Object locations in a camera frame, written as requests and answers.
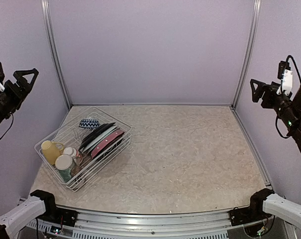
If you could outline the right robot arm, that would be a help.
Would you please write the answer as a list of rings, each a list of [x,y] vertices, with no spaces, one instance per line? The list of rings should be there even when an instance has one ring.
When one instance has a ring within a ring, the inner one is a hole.
[[[301,230],[301,85],[290,97],[277,94],[277,83],[250,84],[255,106],[246,124],[276,193],[247,207],[245,216],[256,221],[266,211]]]

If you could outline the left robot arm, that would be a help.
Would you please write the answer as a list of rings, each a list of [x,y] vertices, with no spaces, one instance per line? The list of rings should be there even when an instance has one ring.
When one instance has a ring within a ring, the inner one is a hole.
[[[59,90],[54,87],[50,94],[51,79],[42,74],[38,76],[31,93],[14,113],[11,123],[5,120],[0,125],[0,216],[15,208],[22,197],[28,197],[41,159],[34,146],[57,122],[50,110],[64,110],[64,104],[49,104],[58,97]]]

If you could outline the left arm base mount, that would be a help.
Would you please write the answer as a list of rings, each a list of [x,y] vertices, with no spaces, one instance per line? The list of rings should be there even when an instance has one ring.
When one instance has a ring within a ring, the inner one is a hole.
[[[74,227],[78,217],[78,212],[64,208],[57,208],[56,210],[44,213],[38,216],[38,219],[43,221],[59,224],[60,226]]]

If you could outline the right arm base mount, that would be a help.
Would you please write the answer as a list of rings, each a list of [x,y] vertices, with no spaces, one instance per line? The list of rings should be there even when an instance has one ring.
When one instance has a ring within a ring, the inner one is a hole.
[[[244,225],[259,220],[267,220],[271,216],[271,214],[264,213],[262,210],[255,211],[250,209],[250,207],[236,207],[229,211],[229,217],[232,226]]]

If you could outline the red teal patterned plate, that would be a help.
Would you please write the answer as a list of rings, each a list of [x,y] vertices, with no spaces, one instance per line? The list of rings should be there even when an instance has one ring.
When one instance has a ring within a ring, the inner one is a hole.
[[[108,136],[109,134],[111,134],[115,129],[117,128],[117,126],[111,126],[109,129],[107,129],[105,132],[103,132],[102,134],[100,134],[98,137],[96,137],[92,142],[90,142],[87,146],[85,146],[83,149],[81,149],[81,152],[84,153],[85,151],[87,151],[88,149],[92,148],[94,145],[96,145],[98,142],[100,142],[101,140],[103,140],[106,136]]]

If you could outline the black rimmed plate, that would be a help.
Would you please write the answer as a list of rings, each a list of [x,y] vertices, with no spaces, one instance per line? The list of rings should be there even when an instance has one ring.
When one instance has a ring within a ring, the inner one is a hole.
[[[98,128],[94,129],[89,135],[87,135],[80,147],[79,147],[79,151],[82,151],[83,148],[85,148],[90,142],[92,142],[96,137],[98,137],[99,135],[101,135],[103,132],[105,132],[107,129],[109,129],[111,126],[114,126],[115,123],[104,123],[101,126],[99,126]]]

